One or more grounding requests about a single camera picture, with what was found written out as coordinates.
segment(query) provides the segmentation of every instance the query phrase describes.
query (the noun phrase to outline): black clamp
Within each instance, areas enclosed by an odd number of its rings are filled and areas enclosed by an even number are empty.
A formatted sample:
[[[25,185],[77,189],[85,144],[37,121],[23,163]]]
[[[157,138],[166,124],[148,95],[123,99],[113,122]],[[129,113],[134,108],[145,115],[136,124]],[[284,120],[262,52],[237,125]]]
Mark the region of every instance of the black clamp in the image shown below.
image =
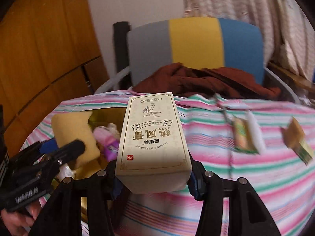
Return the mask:
[[[107,200],[115,200],[122,183],[115,177],[116,161],[89,178],[66,177],[45,204],[29,236],[81,236],[81,197],[87,197],[90,235],[114,236]]]
[[[45,155],[42,143],[34,143],[9,160],[8,170],[0,187],[0,210],[14,212],[52,191],[51,181],[59,173],[62,164],[75,160],[85,151],[85,145],[75,140],[62,148]]]
[[[223,215],[223,198],[229,198],[229,236],[281,236],[266,206],[247,181],[222,179],[206,171],[201,162],[191,156],[193,171],[188,188],[203,207],[196,236],[220,236]]]

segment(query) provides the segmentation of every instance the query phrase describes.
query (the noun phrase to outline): chair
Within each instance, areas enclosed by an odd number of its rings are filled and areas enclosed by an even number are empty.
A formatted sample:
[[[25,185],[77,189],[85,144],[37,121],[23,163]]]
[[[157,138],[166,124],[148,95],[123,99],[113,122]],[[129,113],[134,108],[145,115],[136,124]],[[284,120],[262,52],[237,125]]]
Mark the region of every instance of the chair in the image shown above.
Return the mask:
[[[108,91],[128,72],[135,86],[160,67],[181,62],[194,69],[238,68],[253,74],[258,84],[267,75],[286,93],[289,101],[300,103],[279,77],[264,68],[263,41],[256,26],[221,18],[179,18],[149,23],[131,31],[128,28],[127,22],[114,24],[117,68],[124,69],[95,93]]]

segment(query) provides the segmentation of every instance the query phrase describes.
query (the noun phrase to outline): pink striped cloth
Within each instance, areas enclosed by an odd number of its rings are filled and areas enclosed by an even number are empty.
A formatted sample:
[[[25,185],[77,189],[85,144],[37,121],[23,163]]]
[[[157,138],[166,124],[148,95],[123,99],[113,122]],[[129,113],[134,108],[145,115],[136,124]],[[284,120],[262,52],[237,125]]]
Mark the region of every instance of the pink striped cloth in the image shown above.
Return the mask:
[[[54,136],[51,117],[60,112],[125,107],[129,97],[119,90],[62,102],[29,135],[22,148]],[[282,235],[298,235],[315,208],[315,162],[306,166],[282,140],[281,128],[294,116],[315,149],[315,110],[289,102],[174,97],[188,148],[195,160],[222,178],[247,178],[273,216]],[[245,117],[251,110],[261,126],[267,150],[261,155],[233,152],[233,132],[228,116]],[[188,189],[178,192],[131,195],[121,226],[121,236],[195,235],[202,202]],[[228,199],[224,200],[221,235],[227,235]]]

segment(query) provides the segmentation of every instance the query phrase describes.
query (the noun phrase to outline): metal screw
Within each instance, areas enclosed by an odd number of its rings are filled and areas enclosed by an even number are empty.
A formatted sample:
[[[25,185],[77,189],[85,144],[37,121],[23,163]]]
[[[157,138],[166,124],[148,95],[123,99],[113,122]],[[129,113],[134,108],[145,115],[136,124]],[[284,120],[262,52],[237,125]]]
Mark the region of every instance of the metal screw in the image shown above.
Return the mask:
[[[37,172],[36,177],[40,179],[41,176],[42,176],[42,171],[40,170],[39,172]]]
[[[246,178],[241,177],[238,181],[239,181],[241,184],[247,184]]]
[[[214,174],[213,174],[212,171],[207,170],[207,171],[204,172],[204,175],[207,176],[207,177],[212,177]]]
[[[98,176],[105,176],[106,175],[106,171],[105,170],[100,170],[97,172]]]
[[[72,181],[72,177],[70,177],[70,176],[67,176],[63,179],[63,182],[66,184],[69,184],[71,181]]]

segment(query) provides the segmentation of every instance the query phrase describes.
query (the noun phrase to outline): white wall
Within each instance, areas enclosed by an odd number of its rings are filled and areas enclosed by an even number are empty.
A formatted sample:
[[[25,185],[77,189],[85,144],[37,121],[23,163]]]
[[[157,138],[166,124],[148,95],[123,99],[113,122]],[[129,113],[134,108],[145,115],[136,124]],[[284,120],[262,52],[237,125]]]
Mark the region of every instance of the white wall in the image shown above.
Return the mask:
[[[89,0],[92,20],[108,74],[116,74],[112,25],[129,21],[132,28],[181,18],[184,0]]]

